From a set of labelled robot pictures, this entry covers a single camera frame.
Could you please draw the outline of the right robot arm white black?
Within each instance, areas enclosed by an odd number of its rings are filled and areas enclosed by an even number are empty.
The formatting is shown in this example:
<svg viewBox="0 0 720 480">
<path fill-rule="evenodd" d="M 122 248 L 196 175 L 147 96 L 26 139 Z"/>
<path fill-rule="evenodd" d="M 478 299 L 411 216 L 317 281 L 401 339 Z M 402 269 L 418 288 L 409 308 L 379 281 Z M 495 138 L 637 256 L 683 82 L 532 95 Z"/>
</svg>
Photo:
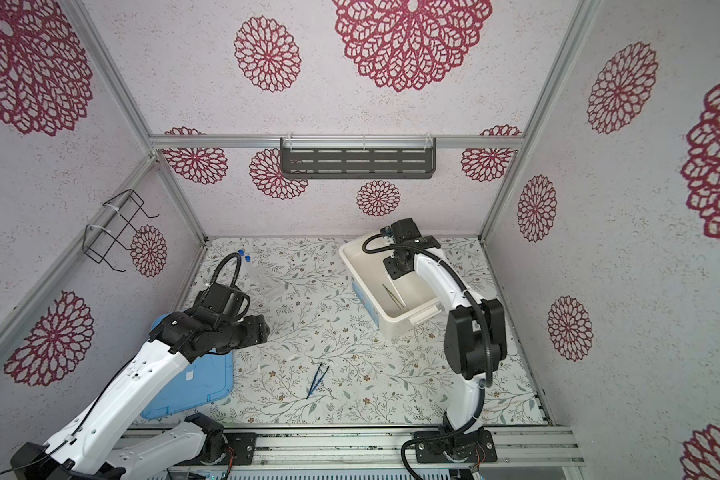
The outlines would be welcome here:
<svg viewBox="0 0 720 480">
<path fill-rule="evenodd" d="M 447 432 L 467 435 L 480 428 L 485 396 L 494 373 L 507 357 L 504 305 L 493 287 L 471 286 L 446 259 L 441 244 L 403 219 L 380 229 L 383 247 L 365 243 L 365 253 L 389 253 L 384 268 L 393 280 L 416 275 L 447 313 L 443 341 L 448 366 L 458 379 L 445 411 Z"/>
</svg>

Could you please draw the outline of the blue plastic lid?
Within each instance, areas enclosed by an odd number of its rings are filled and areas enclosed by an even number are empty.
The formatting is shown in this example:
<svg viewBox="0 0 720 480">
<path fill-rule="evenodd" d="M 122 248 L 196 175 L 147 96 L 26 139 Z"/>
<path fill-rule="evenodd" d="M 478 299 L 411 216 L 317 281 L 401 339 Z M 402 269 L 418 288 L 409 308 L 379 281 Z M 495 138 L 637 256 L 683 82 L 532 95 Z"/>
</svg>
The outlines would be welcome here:
<svg viewBox="0 0 720 480">
<path fill-rule="evenodd" d="M 234 388 L 232 354 L 196 357 L 177 374 L 144 408 L 146 420 L 194 409 L 227 397 Z"/>
</svg>

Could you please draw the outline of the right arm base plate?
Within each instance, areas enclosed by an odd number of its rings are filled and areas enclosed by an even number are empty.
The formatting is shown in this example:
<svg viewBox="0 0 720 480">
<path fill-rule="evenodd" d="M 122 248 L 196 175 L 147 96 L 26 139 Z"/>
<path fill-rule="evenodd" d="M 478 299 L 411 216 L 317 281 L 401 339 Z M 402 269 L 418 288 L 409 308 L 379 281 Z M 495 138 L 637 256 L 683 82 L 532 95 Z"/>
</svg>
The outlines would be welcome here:
<svg viewBox="0 0 720 480">
<path fill-rule="evenodd" d="M 446 440 L 429 441 L 436 436 L 434 431 L 414 433 L 416 461 L 422 464 L 435 463 L 495 463 L 497 450 L 491 433 L 480 427 L 476 431 Z"/>
</svg>

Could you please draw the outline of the clear plastic tube rack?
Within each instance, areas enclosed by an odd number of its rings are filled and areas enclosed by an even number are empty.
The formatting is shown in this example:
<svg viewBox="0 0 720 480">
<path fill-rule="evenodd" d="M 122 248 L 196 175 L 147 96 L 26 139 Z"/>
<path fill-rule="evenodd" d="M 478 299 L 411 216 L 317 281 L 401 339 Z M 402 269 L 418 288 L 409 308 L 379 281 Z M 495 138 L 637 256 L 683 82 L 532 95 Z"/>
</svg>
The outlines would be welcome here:
<svg viewBox="0 0 720 480">
<path fill-rule="evenodd" d="M 237 277 L 236 284 L 251 297 L 253 296 L 264 296 L 269 292 L 269 284 L 262 273 L 262 270 L 257 266 L 251 257 L 251 263 L 247 264 L 244 258 L 240 259 L 240 271 Z"/>
</svg>

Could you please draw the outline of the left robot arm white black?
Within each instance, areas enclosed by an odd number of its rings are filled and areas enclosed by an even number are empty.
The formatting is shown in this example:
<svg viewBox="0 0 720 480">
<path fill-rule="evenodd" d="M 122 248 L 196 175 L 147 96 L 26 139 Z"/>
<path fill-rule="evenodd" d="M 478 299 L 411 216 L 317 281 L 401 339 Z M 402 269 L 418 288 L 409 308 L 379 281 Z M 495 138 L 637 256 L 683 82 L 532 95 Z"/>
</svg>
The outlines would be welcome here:
<svg viewBox="0 0 720 480">
<path fill-rule="evenodd" d="M 270 328 L 263 316 L 248 314 L 249 304 L 236 287 L 214 283 L 190 308 L 163 316 L 86 409 L 44 443 L 19 448 L 11 473 L 19 479 L 147 479 L 186 461 L 225 461 L 231 452 L 224 428 L 204 414 L 192 414 L 136 445 L 116 444 L 195 360 L 267 341 Z"/>
</svg>

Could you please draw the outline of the white plastic bin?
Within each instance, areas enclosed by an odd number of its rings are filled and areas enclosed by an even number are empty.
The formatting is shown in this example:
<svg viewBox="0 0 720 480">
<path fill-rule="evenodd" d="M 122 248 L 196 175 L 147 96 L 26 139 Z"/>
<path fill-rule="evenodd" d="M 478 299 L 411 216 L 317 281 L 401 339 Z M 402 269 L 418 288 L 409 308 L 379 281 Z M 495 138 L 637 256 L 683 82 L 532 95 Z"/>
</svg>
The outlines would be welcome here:
<svg viewBox="0 0 720 480">
<path fill-rule="evenodd" d="M 362 250 L 370 234 L 343 244 L 339 256 L 351 274 L 352 288 L 381 335 L 394 340 L 443 312 L 429 285 L 416 273 L 392 279 L 384 261 L 391 251 L 367 254 Z"/>
</svg>

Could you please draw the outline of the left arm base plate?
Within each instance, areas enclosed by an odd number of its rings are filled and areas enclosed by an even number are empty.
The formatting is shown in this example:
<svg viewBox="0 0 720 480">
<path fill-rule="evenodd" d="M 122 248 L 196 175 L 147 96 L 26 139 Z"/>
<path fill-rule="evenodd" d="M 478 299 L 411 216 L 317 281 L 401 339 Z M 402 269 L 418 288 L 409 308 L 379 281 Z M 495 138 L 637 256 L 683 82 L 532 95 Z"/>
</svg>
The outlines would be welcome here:
<svg viewBox="0 0 720 480">
<path fill-rule="evenodd" d="M 252 432 L 211 434 L 197 456 L 178 463 L 177 467 L 251 465 L 257 438 Z"/>
</svg>

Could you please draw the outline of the blue tweezers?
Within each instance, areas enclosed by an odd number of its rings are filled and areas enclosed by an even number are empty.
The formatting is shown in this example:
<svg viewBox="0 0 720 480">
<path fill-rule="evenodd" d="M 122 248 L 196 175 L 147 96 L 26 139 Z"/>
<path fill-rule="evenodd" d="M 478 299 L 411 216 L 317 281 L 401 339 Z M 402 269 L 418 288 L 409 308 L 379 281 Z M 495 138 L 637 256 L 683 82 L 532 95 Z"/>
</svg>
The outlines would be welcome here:
<svg viewBox="0 0 720 480">
<path fill-rule="evenodd" d="M 326 374 L 328 373 L 330 367 L 325 363 L 320 363 L 315 371 L 315 374 L 312 378 L 311 384 L 307 390 L 306 398 L 311 398 L 318 388 L 320 387 L 321 383 L 323 382 Z"/>
</svg>

